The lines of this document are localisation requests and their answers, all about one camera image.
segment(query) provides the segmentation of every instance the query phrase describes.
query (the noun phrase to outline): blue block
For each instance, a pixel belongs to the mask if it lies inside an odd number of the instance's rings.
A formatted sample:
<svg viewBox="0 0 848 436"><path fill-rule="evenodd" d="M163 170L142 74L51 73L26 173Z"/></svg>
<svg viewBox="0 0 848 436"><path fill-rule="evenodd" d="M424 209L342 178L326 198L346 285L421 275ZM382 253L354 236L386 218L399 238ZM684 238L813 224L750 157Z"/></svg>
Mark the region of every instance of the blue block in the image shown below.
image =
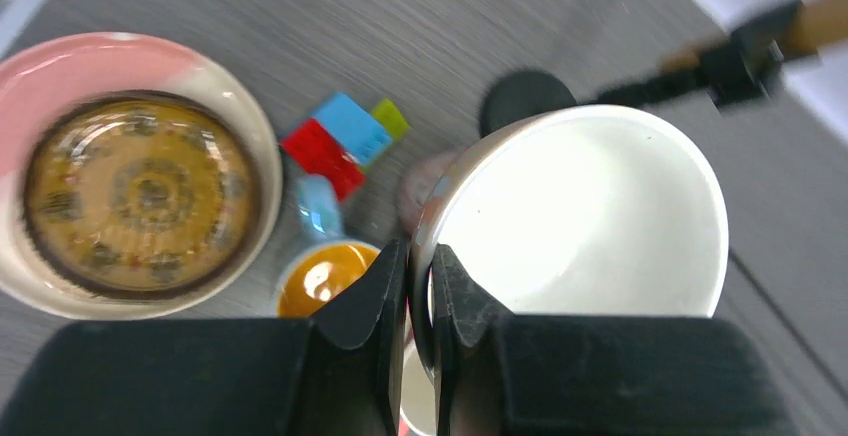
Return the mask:
<svg viewBox="0 0 848 436"><path fill-rule="evenodd" d="M370 165L390 144L386 129L344 93L336 93L313 114L360 166Z"/></svg>

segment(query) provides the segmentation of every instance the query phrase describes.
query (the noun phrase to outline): black round object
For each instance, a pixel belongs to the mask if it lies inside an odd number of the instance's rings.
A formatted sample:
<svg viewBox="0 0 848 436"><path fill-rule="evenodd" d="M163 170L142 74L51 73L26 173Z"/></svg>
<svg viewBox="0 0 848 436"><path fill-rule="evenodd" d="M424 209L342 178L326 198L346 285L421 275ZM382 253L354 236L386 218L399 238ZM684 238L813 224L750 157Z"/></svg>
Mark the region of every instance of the black round object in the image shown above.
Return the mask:
<svg viewBox="0 0 848 436"><path fill-rule="evenodd" d="M571 91L556 76L525 69L499 79L480 109L480 137L537 114L577 106Z"/></svg>

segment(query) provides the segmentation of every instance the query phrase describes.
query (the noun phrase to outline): red object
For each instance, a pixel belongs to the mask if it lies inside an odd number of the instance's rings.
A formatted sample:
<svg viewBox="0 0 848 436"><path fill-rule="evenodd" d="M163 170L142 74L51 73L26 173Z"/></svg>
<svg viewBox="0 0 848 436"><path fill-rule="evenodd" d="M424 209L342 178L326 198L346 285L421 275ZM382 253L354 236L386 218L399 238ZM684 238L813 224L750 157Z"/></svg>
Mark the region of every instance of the red object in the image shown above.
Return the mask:
<svg viewBox="0 0 848 436"><path fill-rule="evenodd" d="M344 201L365 183L365 175L345 157L345 150L314 119L280 142L280 146L309 174L320 174L330 181L339 201Z"/></svg>

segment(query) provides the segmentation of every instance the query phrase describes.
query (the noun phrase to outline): plate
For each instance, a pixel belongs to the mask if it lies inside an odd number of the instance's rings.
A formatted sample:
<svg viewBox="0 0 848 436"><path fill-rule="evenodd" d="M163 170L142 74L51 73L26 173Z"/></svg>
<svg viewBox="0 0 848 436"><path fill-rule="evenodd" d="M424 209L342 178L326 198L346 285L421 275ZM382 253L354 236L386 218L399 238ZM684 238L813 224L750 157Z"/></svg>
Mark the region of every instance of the plate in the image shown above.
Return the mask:
<svg viewBox="0 0 848 436"><path fill-rule="evenodd" d="M119 108L121 104L134 109ZM81 128L90 130L92 118L104 114L117 118L115 124L123 124L127 131L104 129L109 137L100 141L108 144L91 146L101 154L51 152L63 147L63 138L80 136ZM167 115L161 121L168 127L143 136L150 129L151 115L156 114ZM120 121L122 117L135 120ZM223 166L205 149L181 153L192 144L205 144L203 135L213 133L214 142L219 143L216 151L229 155ZM223 290L244 271L276 222L283 170L265 114L223 67L171 41L129 33L89 33L48 41L13 56L0 64L0 138L0 288L52 314L141 319L193 306ZM144 138L158 139L151 146L152 140ZM140 150L144 147L157 149L145 153ZM82 172L69 171L74 157L88 157L92 163ZM27 177L31 163L41 164L37 170L46 171L52 179L31 184ZM208 171L201 171L198 164L208 165ZM207 176L214 181L204 179ZM102 185L83 184L98 178ZM256 182L255 190L244 186L249 181ZM86 211L76 214L86 231L61 222L68 216L62 211L73 208L68 206L73 198L65 196L75 183L88 188L85 201L96 203L92 204L97 211L87 212L86 206ZM255 198L254 214L243 211L247 200L224 204L221 198L208 195L210 187L232 191L236 186L247 190L248 198ZM195 190L204 196L197 197ZM51 200L51 192L59 195ZM25 193L38 193L32 199L41 206L23 204L29 201ZM197 214L209 219L203 223L210 223L209 228L215 227L220 214L231 215L232 246L220 246L217 252L207 253L206 260L185 259L203 249L193 244L216 241L215 235L201 228L204 234L183 234L185 244L177 243L174 228ZM184 227L199 231L203 224ZM161 236L169 225L172 232ZM115 232L118 226L123 233ZM100 265L99 273L91 271L92 264ZM116 279L103 272L115 265L137 265L139 273Z"/></svg>

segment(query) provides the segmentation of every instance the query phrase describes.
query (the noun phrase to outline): pink and white plate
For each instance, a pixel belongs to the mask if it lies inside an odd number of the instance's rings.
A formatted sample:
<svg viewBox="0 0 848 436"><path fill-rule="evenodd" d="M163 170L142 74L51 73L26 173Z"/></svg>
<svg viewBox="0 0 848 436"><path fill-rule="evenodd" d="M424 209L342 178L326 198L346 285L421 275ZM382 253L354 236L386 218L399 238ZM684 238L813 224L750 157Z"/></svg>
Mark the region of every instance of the pink and white plate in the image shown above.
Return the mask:
<svg viewBox="0 0 848 436"><path fill-rule="evenodd" d="M245 143L261 181L259 234L226 277L171 300L97 297L59 277L21 224L21 183L33 146L70 107L103 93L159 90L210 108ZM255 259L276 222L283 169L265 113L226 69L177 43L129 33L67 36L0 63L0 289L43 311L79 319L141 319L193 306L223 290Z"/></svg>

